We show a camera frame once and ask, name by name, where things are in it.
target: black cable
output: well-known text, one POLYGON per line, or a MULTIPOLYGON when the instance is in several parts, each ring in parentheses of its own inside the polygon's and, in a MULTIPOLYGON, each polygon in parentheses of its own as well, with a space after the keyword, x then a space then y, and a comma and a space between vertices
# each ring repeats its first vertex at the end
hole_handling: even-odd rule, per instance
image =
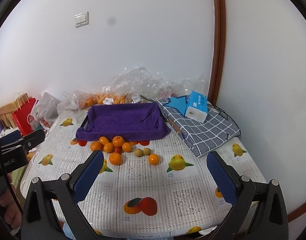
POLYGON ((233 119, 231 116, 229 116, 222 108, 219 108, 218 106, 212 106, 212 105, 210 105, 210 104, 207 104, 207 106, 212 107, 212 108, 214 108, 215 110, 221 111, 221 112, 223 112, 224 114, 226 114, 226 116, 227 116, 229 119, 231 119, 231 120, 234 122, 234 124, 237 126, 237 128, 239 129, 240 134, 237 135, 237 137, 241 136, 242 132, 241 132, 241 129, 239 128, 239 126, 237 125, 237 123, 236 123, 236 122, 234 121, 234 119, 233 119))
MULTIPOLYGON (((154 101, 154 100, 149 99, 149 98, 147 98, 147 97, 145 97, 145 96, 142 96, 142 95, 141 95, 141 98, 143 98, 143 99, 145 99, 145 100, 147 100, 147 101, 149 101, 149 102, 152 102, 152 103, 157 103, 157 101, 154 101)), ((213 109, 219 111, 219 115, 221 115, 221 113, 225 114, 226 117, 224 117, 224 116, 221 115, 224 119, 226 119, 226 120, 231 119, 231 120, 234 122, 234 124, 236 125, 236 127, 238 128, 239 132, 240 132, 240 134, 237 135, 237 137, 241 136, 242 132, 241 132, 241 129, 239 128, 239 126, 237 125, 237 123, 236 123, 236 122, 234 121, 234 119, 233 119, 231 116, 229 116, 222 108, 219 108, 218 106, 213 106, 213 105, 211 105, 211 104, 207 104, 207 106, 209 106, 209 107, 211 107, 211 108, 213 108, 213 109)))
POLYGON ((23 209, 22 209, 19 201, 17 200, 17 197, 15 196, 15 193, 14 193, 14 191, 11 187, 11 184, 9 182, 9 178, 7 177, 7 172, 6 172, 5 164, 4 164, 3 157, 2 157, 1 140, 0 140, 0 165, 1 165, 1 170, 2 170, 2 173, 3 173, 4 179, 5 179, 6 185, 7 185, 8 189, 10 190, 10 193, 11 193, 16 205, 18 206, 21 214, 23 214, 23 209))
POLYGON ((145 96, 142 96, 142 95, 140 95, 141 96, 141 98, 143 98, 143 99, 145 99, 145 100, 147 100, 147 101, 149 101, 149 102, 152 102, 152 103, 156 103, 157 101, 154 101, 154 100, 152 100, 152 99, 149 99, 149 98, 147 98, 147 97, 145 97, 145 96))

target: light switch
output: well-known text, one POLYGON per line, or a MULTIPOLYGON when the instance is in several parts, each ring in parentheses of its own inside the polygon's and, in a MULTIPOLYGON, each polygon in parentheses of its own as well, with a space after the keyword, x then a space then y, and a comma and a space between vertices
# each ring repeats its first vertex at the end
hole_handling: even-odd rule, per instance
POLYGON ((76 16, 75 17, 75 24, 81 23, 81 16, 76 16))
POLYGON ((80 19, 81 19, 81 23, 83 23, 83 22, 85 22, 86 21, 86 15, 85 14, 82 14, 81 16, 80 16, 80 19))
POLYGON ((89 24, 89 12, 80 13, 75 16, 75 27, 89 24))

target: price label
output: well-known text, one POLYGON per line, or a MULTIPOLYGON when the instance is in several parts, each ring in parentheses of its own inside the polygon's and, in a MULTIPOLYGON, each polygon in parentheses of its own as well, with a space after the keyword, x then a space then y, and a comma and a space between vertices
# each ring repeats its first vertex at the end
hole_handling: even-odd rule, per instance
POLYGON ((103 101, 103 104, 105 105, 112 105, 113 104, 113 98, 105 98, 105 100, 103 101))
POLYGON ((137 95, 137 96, 132 96, 132 100, 134 103, 140 102, 143 99, 141 98, 141 96, 137 95))

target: screw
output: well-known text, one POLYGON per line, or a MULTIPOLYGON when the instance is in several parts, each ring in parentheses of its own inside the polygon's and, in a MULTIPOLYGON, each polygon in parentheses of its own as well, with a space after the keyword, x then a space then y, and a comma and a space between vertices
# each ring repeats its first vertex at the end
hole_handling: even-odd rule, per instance
POLYGON ((32 183, 37 183, 37 182, 38 182, 38 177, 32 179, 32 183))
POLYGON ((274 186, 278 186, 277 180, 273 179, 273 180, 272 180, 272 184, 273 184, 274 186))
POLYGON ((65 173, 61 176, 61 180, 67 180, 70 177, 69 174, 65 173))
POLYGON ((242 179, 243 181, 245 181, 245 182, 250 181, 250 178, 249 178, 248 176, 246 176, 246 175, 243 175, 243 176, 241 177, 241 179, 242 179))

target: plastic bag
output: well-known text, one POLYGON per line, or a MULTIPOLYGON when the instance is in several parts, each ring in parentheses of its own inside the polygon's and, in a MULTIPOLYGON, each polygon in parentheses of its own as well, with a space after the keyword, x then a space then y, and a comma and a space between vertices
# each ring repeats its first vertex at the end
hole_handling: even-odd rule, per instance
POLYGON ((109 83, 111 85, 99 88, 101 92, 95 94, 80 90, 72 93, 63 92, 65 99, 58 104, 58 113, 61 115, 63 110, 81 110, 95 104, 147 102, 141 96, 156 101, 161 98, 189 95, 191 90, 205 95, 208 85, 204 76, 176 83, 161 73, 153 75, 144 67, 131 71, 124 69, 122 73, 113 76, 109 83))
POLYGON ((180 83, 168 80, 161 73, 151 74, 146 68, 141 67, 131 71, 126 69, 111 80, 111 85, 104 87, 103 92, 116 95, 125 95, 132 103, 132 97, 139 95, 151 100, 189 95, 194 90, 201 94, 207 93, 206 78, 201 75, 195 79, 185 79, 180 83))
POLYGON ((52 96, 44 92, 41 99, 33 106, 31 115, 41 126, 48 130, 58 117, 55 101, 52 96))
POLYGON ((81 90, 75 90, 73 92, 63 92, 64 100, 57 105, 57 112, 60 114, 64 110, 81 110, 90 104, 90 100, 94 95, 86 93, 81 90))

